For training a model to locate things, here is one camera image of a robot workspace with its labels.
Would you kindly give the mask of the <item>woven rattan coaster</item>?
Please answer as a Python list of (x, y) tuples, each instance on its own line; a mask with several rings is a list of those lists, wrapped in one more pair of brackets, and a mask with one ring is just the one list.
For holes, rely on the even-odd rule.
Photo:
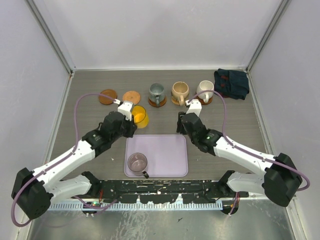
[(123, 101), (129, 101), (132, 102), (134, 105), (137, 105), (141, 100), (141, 95), (134, 90), (127, 91), (122, 96)]
[(171, 101), (178, 106), (185, 105), (186, 99), (183, 96), (178, 97), (175, 99), (173, 96), (171, 97)]

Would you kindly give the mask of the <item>beige ceramic mug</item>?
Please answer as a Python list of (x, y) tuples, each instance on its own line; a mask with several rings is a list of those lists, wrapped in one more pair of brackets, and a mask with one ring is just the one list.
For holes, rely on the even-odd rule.
[(183, 81), (175, 82), (171, 88), (171, 96), (173, 96), (175, 99), (183, 96), (187, 100), (189, 93), (189, 86)]

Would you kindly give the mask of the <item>clear purple glass mug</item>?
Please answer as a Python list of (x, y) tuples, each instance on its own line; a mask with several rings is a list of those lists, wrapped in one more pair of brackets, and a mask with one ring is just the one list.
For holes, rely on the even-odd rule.
[(127, 167), (135, 177), (149, 178), (147, 157), (139, 152), (133, 153), (127, 161)]

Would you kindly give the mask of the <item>grey green ceramic mug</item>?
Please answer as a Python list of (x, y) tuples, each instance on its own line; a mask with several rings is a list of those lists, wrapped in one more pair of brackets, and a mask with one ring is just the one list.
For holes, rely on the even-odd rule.
[(153, 83), (149, 87), (148, 99), (155, 104), (157, 107), (160, 106), (160, 103), (165, 100), (165, 88), (160, 83)]

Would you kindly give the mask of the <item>yellow glass mug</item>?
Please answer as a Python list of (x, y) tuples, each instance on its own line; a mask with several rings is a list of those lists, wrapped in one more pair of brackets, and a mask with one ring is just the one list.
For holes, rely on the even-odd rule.
[(149, 116), (143, 106), (135, 105), (131, 113), (138, 129), (143, 129), (149, 124)]

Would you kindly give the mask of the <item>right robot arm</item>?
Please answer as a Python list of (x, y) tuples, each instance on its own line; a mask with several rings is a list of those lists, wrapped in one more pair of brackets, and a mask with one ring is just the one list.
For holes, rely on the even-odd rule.
[(179, 112), (178, 133), (189, 136), (201, 152), (225, 158), (250, 171), (239, 173), (228, 170), (219, 180), (219, 191), (225, 197), (235, 192), (264, 194), (273, 203), (287, 207), (303, 180), (292, 159), (262, 153), (241, 145), (222, 132), (206, 128), (195, 113)]

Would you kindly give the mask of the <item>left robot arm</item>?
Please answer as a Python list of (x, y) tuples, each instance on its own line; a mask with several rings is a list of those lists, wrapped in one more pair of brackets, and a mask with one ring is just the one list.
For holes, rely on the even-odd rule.
[(34, 170), (21, 169), (15, 177), (11, 193), (11, 214), (15, 214), (15, 207), (19, 206), (29, 220), (34, 220), (56, 202), (75, 196), (97, 197), (102, 185), (91, 172), (85, 171), (69, 180), (63, 178), (109, 150), (119, 138), (133, 137), (137, 130), (134, 119), (134, 116), (126, 117), (112, 111), (98, 128), (89, 131), (69, 151)]

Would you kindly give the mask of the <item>white ceramic mug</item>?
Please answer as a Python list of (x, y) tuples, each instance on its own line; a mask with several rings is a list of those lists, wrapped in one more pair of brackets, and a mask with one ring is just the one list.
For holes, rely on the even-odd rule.
[(197, 97), (202, 100), (205, 104), (208, 104), (214, 93), (214, 83), (209, 80), (203, 80), (199, 83), (196, 89)]

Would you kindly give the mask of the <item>wooden coaster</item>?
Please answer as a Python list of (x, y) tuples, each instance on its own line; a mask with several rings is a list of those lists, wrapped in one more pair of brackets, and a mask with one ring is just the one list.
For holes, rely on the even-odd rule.
[(167, 102), (167, 97), (165, 97), (164, 100), (159, 103), (159, 105), (157, 105), (155, 102), (148, 99), (148, 103), (154, 108), (160, 108), (160, 107), (164, 106), (166, 104), (166, 102)]
[(98, 100), (103, 105), (111, 105), (117, 96), (117, 92), (114, 89), (105, 89), (100, 92)]
[(204, 102), (204, 100), (200, 98), (200, 95), (201, 95), (200, 93), (197, 93), (197, 92), (195, 93), (196, 98), (200, 101), (202, 105), (209, 105), (213, 101), (214, 93), (212, 91), (205, 91), (204, 94), (207, 94), (210, 96), (210, 98), (208, 99), (208, 102)]

